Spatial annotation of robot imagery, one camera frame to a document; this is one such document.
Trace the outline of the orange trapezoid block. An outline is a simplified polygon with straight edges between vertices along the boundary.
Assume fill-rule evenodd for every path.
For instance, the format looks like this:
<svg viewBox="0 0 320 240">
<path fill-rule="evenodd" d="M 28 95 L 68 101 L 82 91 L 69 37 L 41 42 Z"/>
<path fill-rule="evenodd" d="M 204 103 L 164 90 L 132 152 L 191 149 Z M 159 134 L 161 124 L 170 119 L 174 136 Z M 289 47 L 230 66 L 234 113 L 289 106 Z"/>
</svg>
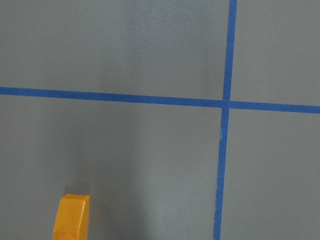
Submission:
<svg viewBox="0 0 320 240">
<path fill-rule="evenodd" d="M 59 202 L 52 238 L 54 240 L 87 240 L 90 196 L 66 194 Z"/>
</svg>

